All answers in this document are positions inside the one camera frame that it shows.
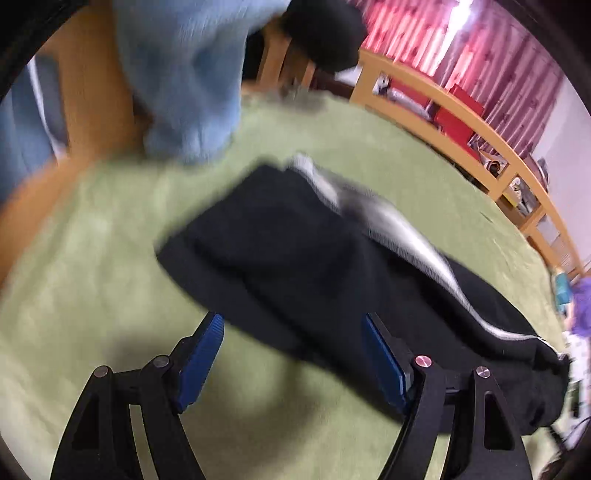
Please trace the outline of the black garment on bedpost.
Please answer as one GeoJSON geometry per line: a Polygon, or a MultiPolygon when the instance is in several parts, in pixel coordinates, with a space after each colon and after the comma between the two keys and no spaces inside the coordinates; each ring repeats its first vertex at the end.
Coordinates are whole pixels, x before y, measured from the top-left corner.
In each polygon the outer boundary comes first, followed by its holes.
{"type": "Polygon", "coordinates": [[[368,35],[362,13],[346,1],[291,1],[280,25],[308,59],[328,73],[356,67],[368,35]]]}

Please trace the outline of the purple plush toy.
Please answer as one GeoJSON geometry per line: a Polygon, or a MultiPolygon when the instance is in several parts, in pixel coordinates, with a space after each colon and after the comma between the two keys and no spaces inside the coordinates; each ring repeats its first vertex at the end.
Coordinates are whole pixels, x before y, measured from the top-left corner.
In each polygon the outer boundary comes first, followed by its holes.
{"type": "Polygon", "coordinates": [[[591,336],[591,278],[583,277],[573,287],[574,317],[572,332],[581,338],[591,336]]]}

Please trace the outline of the red chair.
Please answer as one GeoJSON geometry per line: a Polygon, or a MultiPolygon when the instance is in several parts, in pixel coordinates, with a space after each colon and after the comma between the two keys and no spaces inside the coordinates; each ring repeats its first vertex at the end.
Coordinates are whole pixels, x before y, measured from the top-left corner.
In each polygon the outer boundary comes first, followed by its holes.
{"type": "Polygon", "coordinates": [[[387,86],[382,88],[380,93],[394,104],[434,125],[441,133],[462,146],[473,158],[480,160],[480,154],[471,145],[474,131],[451,112],[433,105],[425,95],[391,77],[388,78],[387,86]]]}

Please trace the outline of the light blue fleece garment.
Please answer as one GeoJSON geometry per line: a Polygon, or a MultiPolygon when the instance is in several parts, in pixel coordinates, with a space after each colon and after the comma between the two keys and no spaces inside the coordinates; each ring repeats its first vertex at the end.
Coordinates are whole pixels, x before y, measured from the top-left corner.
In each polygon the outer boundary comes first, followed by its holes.
{"type": "MultiPolygon", "coordinates": [[[[151,156],[211,161],[238,125],[250,33],[287,11],[286,1],[116,1],[119,59],[153,123],[151,156]]],[[[1,4],[1,198],[7,200],[68,144],[57,64],[35,54],[69,1],[1,4]]]]}

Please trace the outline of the pink red curtain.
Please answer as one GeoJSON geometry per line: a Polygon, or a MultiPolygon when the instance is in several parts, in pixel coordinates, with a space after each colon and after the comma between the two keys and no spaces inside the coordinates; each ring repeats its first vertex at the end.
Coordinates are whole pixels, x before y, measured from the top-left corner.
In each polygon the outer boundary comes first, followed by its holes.
{"type": "Polygon", "coordinates": [[[541,43],[495,1],[356,1],[363,48],[461,88],[520,156],[541,140],[565,74],[541,43]]]}

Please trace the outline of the wooden bed frame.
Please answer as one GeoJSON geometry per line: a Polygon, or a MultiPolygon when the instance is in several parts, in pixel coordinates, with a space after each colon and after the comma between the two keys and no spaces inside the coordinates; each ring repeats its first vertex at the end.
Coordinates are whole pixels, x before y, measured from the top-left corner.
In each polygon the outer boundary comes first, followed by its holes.
{"type": "MultiPolygon", "coordinates": [[[[66,157],[47,165],[22,184],[1,209],[1,274],[34,239],[56,202],[93,163],[140,146],[146,121],[135,118],[132,95],[117,55],[112,7],[107,1],[61,2],[55,17],[24,31],[27,53],[42,52],[58,63],[68,133],[66,157]]],[[[519,177],[531,188],[538,207],[520,224],[520,232],[552,267],[578,279],[583,263],[565,222],[525,162],[493,128],[465,103],[400,63],[363,50],[361,77],[351,100],[395,121],[449,157],[477,179],[494,201],[519,177]],[[494,177],[468,152],[417,115],[373,94],[380,75],[425,95],[488,142],[507,165],[494,177]]]]}

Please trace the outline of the teal patterned cloth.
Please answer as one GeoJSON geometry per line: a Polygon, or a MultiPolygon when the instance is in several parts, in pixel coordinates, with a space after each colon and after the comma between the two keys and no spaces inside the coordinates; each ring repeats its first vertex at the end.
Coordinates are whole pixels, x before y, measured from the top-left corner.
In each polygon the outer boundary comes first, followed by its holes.
{"type": "Polygon", "coordinates": [[[568,314],[569,305],[573,301],[573,294],[568,275],[562,269],[555,269],[552,275],[553,292],[557,310],[563,315],[568,314]]]}

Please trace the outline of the green bed blanket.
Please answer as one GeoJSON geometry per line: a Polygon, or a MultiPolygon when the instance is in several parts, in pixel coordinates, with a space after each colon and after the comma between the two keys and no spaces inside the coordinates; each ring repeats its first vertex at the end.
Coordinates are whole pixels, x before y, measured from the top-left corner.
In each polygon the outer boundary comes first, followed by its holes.
{"type": "MultiPolygon", "coordinates": [[[[329,95],[249,97],[221,161],[184,167],[119,157],[88,171],[14,267],[1,296],[1,435],[46,479],[89,375],[143,366],[204,311],[160,269],[155,246],[259,158],[295,153],[394,203],[477,273],[556,349],[565,347],[548,270],[503,212],[424,143],[329,95]]],[[[399,426],[331,373],[235,328],[182,417],[211,479],[374,479],[399,426]]]]}

